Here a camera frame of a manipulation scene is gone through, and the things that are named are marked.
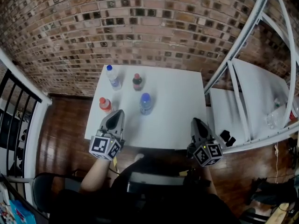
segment white shelf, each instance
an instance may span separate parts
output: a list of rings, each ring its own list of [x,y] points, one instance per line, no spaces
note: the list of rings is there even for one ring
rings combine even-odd
[[[284,79],[250,63],[234,59],[247,110],[252,139],[262,139],[278,133],[270,129],[265,119],[275,109],[274,100],[281,104],[288,100],[289,89]]]
[[[244,104],[242,93],[239,93],[239,96]],[[248,141],[245,138],[235,93],[233,91],[211,88],[210,98],[216,135],[220,136],[224,130],[229,131],[230,136],[236,139],[234,147]]]

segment hardwood floor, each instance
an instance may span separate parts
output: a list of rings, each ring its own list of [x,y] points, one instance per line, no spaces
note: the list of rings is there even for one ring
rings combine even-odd
[[[95,158],[88,153],[89,141],[84,139],[85,127],[92,100],[54,97],[43,124],[39,140],[36,173],[51,172],[67,174],[78,168],[88,171]],[[278,182],[285,182],[293,177],[291,158],[286,144],[278,145]],[[140,149],[125,147],[118,155],[120,171],[134,162]],[[274,147],[267,146],[240,153],[227,154],[216,165],[211,166],[211,173],[219,197],[239,216],[247,207],[245,199],[250,190],[252,179],[268,177],[274,182],[276,176],[276,156]],[[57,182],[54,190],[61,188]]]

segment clear plastic bottle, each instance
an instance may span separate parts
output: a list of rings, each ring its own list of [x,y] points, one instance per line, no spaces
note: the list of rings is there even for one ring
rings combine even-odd
[[[133,88],[135,91],[141,91],[142,89],[142,78],[138,73],[134,75],[133,78]]]
[[[268,126],[270,127],[270,129],[280,128],[280,126],[282,125],[287,104],[283,104],[281,106],[279,106],[279,105],[281,105],[281,104],[279,102],[277,102],[275,99],[276,109],[273,112],[271,112],[270,114],[268,114],[268,116],[266,117],[266,122],[267,122]],[[294,97],[293,109],[295,111],[295,114],[291,110],[290,117],[289,117],[289,119],[292,121],[295,120],[299,116],[299,97]]]
[[[112,88],[115,91],[118,91],[121,89],[121,82],[120,79],[117,77],[117,71],[112,68],[112,65],[107,66],[107,77],[110,80],[110,83],[112,85]]]
[[[148,93],[143,93],[140,99],[140,112],[143,115],[149,115],[152,111],[152,101]]]
[[[111,101],[109,99],[105,99],[104,97],[100,98],[100,108],[106,114],[110,114],[111,112],[113,112]]]

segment bottle with red liquid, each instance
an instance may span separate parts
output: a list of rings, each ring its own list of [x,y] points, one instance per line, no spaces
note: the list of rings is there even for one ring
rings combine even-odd
[[[138,73],[134,75],[133,78],[133,88],[135,91],[141,91],[142,90],[142,78]]]
[[[100,98],[100,108],[106,114],[110,114],[111,112],[113,112],[113,107],[111,105],[111,101],[109,99],[105,99],[104,97]]]

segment cable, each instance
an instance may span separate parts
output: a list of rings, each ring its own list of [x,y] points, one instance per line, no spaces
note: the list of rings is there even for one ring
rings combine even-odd
[[[276,145],[274,145],[275,148],[275,156],[276,156],[276,177],[275,177],[275,183],[277,180],[277,175],[278,175],[278,142],[276,143]]]
[[[119,173],[118,173],[118,172],[115,172],[113,169],[109,168],[109,170],[110,170],[111,172],[113,172],[113,173],[119,175]]]
[[[278,208],[281,209],[280,206],[278,206]],[[282,210],[282,209],[281,209],[281,210]],[[291,213],[291,211],[287,211],[287,210],[282,210],[282,211],[285,211],[285,212],[287,212],[287,213]]]

